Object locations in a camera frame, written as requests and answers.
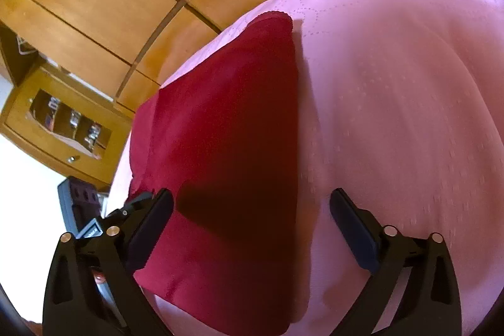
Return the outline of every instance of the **cabinet door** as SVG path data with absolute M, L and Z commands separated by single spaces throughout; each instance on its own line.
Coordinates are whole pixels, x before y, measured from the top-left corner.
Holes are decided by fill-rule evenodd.
M 70 144 L 68 139 L 51 134 L 33 118 L 30 107 L 41 90 L 78 111 L 83 118 L 92 119 L 110 130 L 106 148 L 100 150 L 99 156 L 84 154 L 75 144 Z M 57 160 L 105 183 L 112 182 L 131 126 L 124 116 L 79 93 L 45 67 L 32 73 L 23 82 L 7 114 L 6 125 Z

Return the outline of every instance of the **folded red fabric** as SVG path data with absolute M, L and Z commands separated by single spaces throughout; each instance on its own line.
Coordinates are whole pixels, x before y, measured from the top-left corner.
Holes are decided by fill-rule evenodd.
M 292 20 L 268 12 L 139 108 L 130 198 L 166 187 L 175 212 L 142 287 L 230 336 L 290 324 L 297 201 Z

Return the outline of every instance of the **pink tablecloth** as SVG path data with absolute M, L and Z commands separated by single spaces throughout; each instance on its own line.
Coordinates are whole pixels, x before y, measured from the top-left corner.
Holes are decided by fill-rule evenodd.
M 327 336 L 367 279 L 329 215 L 340 186 L 405 235 L 444 235 L 469 334 L 504 285 L 504 0 L 269 0 L 165 84 L 269 10 L 294 19 L 301 79 L 298 296 L 286 334 Z M 128 152 L 110 209 L 127 197 Z M 177 336 L 219 334 L 149 298 Z

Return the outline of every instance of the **red garment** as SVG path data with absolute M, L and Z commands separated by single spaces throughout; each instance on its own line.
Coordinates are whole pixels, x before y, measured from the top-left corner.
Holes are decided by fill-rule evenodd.
M 176 211 L 142 287 L 230 336 L 290 324 L 297 201 L 292 20 L 269 12 L 135 117 L 129 194 L 170 189 Z

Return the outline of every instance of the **red object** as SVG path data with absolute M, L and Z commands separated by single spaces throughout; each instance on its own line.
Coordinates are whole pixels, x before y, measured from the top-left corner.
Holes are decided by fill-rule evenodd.
M 138 110 L 130 198 L 166 187 L 176 211 L 142 287 L 230 336 L 290 324 L 297 201 L 292 20 L 268 12 Z

